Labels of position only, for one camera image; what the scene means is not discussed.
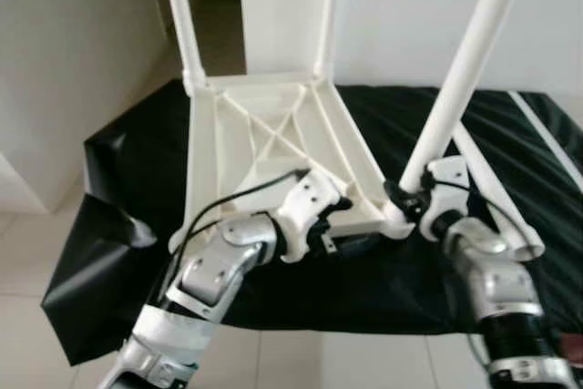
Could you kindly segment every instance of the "white wall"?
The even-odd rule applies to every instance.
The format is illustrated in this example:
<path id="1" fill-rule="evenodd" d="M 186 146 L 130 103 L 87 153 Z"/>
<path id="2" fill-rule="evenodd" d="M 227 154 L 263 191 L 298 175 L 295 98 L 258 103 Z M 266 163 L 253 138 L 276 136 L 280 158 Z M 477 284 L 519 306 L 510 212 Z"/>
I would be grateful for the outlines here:
<path id="1" fill-rule="evenodd" d="M 311 68 L 322 0 L 242 0 L 250 73 Z M 339 0 L 336 80 L 434 85 L 476 0 Z M 583 0 L 516 0 L 480 87 L 548 92 L 583 125 Z"/>
<path id="2" fill-rule="evenodd" d="M 155 0 L 0 0 L 0 11 L 0 153 L 51 209 L 83 139 L 136 91 L 165 36 Z"/>

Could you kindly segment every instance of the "black cloth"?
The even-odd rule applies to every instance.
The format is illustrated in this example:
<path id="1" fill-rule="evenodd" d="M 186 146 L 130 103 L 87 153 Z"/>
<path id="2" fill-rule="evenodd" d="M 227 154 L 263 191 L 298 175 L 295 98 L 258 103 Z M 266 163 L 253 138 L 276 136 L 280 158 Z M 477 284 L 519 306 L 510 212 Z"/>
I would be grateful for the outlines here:
<path id="1" fill-rule="evenodd" d="M 338 87 L 388 179 L 397 180 L 435 88 Z M 560 126 L 581 167 L 581 131 L 545 95 L 525 94 Z M 557 328 L 583 332 L 583 197 L 506 92 L 478 91 L 464 123 L 547 251 L 541 300 Z M 121 345 L 168 263 L 183 217 L 189 99 L 172 81 L 85 143 L 88 191 L 43 307 L 71 363 Z M 456 153 L 450 145 L 448 153 Z M 484 204 L 470 212 L 491 223 Z M 351 256 L 274 262 L 250 272 L 224 322 L 255 329 L 436 334 L 475 329 L 439 245 L 372 236 Z"/>

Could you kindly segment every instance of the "tiled floor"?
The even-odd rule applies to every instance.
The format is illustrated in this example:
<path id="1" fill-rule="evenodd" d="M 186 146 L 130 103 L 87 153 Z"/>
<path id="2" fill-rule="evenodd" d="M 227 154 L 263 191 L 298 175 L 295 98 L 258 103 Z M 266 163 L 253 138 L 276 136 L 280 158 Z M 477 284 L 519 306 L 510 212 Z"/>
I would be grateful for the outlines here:
<path id="1" fill-rule="evenodd" d="M 218 17 L 228 23 L 232 8 L 218 8 L 214 18 L 209 9 L 199 17 L 203 22 Z M 242 53 L 232 53 L 225 60 L 223 52 L 217 55 L 205 49 L 205 45 L 214 46 L 213 26 L 197 26 L 209 72 L 239 73 L 244 68 Z M 238 44 L 237 32 L 233 31 L 227 46 Z M 178 73 L 178 52 L 170 50 L 142 94 Z M 40 308 L 82 196 L 79 181 L 50 216 L 0 214 L 0 388 L 94 388 L 115 358 L 112 353 L 69 367 Z M 190 387 L 482 389 L 486 383 L 461 335 L 260 333 L 220 327 Z"/>

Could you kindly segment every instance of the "white pole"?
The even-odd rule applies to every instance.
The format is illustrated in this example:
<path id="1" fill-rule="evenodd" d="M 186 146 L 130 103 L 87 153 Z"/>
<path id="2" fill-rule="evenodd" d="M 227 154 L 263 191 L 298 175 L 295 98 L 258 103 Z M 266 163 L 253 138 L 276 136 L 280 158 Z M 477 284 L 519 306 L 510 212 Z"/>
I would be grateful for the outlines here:
<path id="1" fill-rule="evenodd" d="M 334 38 L 334 16 L 336 0 L 324 0 L 320 34 L 316 47 L 316 59 L 313 65 L 315 77 L 332 76 L 332 45 Z"/>
<path id="2" fill-rule="evenodd" d="M 189 0 L 170 0 L 170 6 L 182 58 L 182 82 L 187 95 L 194 97 L 195 87 L 203 87 L 206 84 L 206 75 L 200 63 L 190 3 Z"/>
<path id="3" fill-rule="evenodd" d="M 454 142 L 460 153 L 464 156 L 470 174 L 480 193 L 504 209 L 528 236 L 528 241 L 524 241 L 522 236 L 517 233 L 514 225 L 500 211 L 488 205 L 488 209 L 492 214 L 496 226 L 502 235 L 506 237 L 506 241 L 514 252 L 515 258 L 519 261 L 526 261 L 531 260 L 533 255 L 535 257 L 542 255 L 545 251 L 545 244 L 540 239 L 537 231 L 524 220 L 516 204 L 504 188 L 504 185 L 498 179 L 498 176 L 488 164 L 486 157 L 484 157 L 482 151 L 461 122 L 455 127 Z"/>
<path id="4" fill-rule="evenodd" d="M 511 3 L 512 0 L 478 0 L 441 92 L 399 181 L 401 189 L 418 191 L 426 164 L 444 155 Z"/>

